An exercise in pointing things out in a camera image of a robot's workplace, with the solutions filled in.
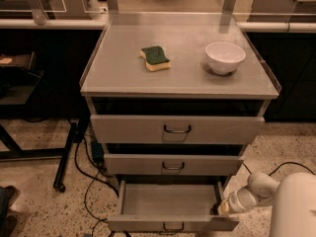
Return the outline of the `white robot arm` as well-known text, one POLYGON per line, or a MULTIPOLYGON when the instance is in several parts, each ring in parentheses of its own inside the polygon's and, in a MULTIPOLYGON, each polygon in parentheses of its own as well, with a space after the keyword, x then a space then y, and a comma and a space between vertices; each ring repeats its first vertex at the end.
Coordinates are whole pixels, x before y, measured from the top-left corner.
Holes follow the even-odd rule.
POLYGON ((219 215, 245 213, 256 206, 272 206, 270 237, 316 237, 316 176, 293 173, 278 182, 256 172, 247 185, 224 198, 219 215))

